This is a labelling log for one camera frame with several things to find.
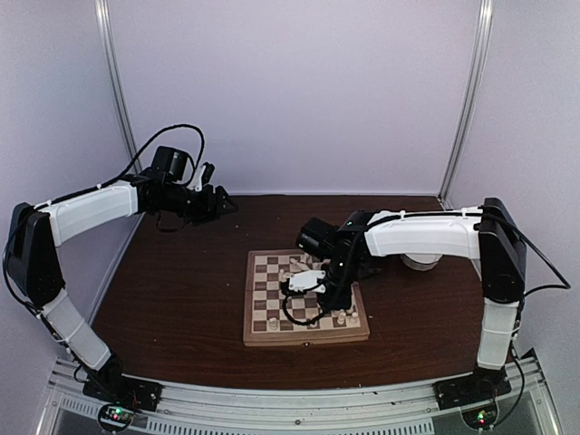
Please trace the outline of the wooden chess board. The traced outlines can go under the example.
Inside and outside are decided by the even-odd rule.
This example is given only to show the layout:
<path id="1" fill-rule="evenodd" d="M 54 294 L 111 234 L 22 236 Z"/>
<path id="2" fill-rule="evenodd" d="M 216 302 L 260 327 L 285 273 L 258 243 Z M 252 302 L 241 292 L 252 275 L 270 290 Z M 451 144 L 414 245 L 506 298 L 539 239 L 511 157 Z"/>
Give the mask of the wooden chess board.
<path id="1" fill-rule="evenodd" d="M 359 286 L 352 286 L 351 308 L 334 311 L 318 320 L 319 327 L 309 328 L 304 322 L 321 311 L 317 303 L 319 293 L 286 297 L 280 290 L 280 270 L 290 272 L 290 259 L 307 263 L 311 270 L 319 270 L 325 263 L 298 249 L 259 250 L 248 253 L 246 268 L 246 291 L 244 308 L 243 342 L 248 347 L 290 346 L 313 344 L 336 344 L 366 341 L 370 336 L 367 315 Z M 345 316 L 345 326 L 337 327 L 334 318 Z M 279 329 L 270 331 L 268 320 L 279 320 Z"/>

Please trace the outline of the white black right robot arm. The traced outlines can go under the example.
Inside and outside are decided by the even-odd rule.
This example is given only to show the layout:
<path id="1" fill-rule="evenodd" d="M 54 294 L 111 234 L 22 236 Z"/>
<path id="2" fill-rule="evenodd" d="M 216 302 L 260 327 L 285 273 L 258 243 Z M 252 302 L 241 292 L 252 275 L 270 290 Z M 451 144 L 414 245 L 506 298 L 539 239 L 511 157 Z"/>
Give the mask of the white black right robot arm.
<path id="1" fill-rule="evenodd" d="M 415 270 L 430 270 L 443 256 L 477 260 L 484 314 L 477 370 L 465 380 L 465 393 L 485 399 L 499 385 L 524 297 L 527 248 L 507 208 L 498 198 L 451 211 L 355 211 L 340 226 L 311 218 L 297 246 L 322 261 L 315 270 L 292 274 L 292 294 L 315 292 L 324 313 L 346 310 L 346 296 L 363 264 L 372 257 L 402 256 Z"/>

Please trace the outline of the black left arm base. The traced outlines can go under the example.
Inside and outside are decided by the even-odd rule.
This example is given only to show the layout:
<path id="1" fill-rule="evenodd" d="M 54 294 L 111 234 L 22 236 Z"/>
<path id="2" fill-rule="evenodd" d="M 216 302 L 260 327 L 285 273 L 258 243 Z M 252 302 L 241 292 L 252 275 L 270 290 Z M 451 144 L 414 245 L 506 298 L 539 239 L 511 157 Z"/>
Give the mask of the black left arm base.
<path id="1" fill-rule="evenodd" d="M 162 386 L 158 382 L 144 381 L 123 374 L 121 359 L 113 353 L 99 369 L 90 368 L 75 357 L 88 379 L 82 394 L 100 401 L 120 404 L 133 411 L 156 411 Z"/>

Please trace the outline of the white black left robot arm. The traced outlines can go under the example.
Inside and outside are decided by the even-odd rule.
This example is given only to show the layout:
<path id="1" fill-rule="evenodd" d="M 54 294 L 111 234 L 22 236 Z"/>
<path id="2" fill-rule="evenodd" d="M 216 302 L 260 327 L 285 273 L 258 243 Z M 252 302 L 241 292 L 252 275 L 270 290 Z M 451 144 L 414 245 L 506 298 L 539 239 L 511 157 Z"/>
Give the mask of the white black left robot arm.
<path id="1" fill-rule="evenodd" d="M 24 306 L 53 338 L 89 371 L 111 402 L 130 395 L 130 382 L 111 367 L 110 347 L 93 331 L 67 289 L 72 254 L 112 225 L 142 214 L 170 213 L 185 226 L 199 226 L 237 211 L 225 188 L 213 186 L 214 166 L 204 163 L 183 181 L 189 155 L 161 146 L 150 166 L 63 198 L 14 207 L 7 240 L 5 276 L 24 296 Z"/>

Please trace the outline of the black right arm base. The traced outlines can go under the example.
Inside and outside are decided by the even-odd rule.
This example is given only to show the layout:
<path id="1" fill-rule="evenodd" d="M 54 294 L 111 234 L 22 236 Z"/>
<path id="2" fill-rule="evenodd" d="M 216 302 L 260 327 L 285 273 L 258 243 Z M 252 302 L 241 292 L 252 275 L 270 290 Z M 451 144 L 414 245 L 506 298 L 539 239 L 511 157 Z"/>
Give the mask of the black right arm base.
<path id="1" fill-rule="evenodd" d="M 472 373 L 433 384 L 441 411 L 489 401 L 512 391 L 505 367 L 499 370 L 475 366 Z"/>

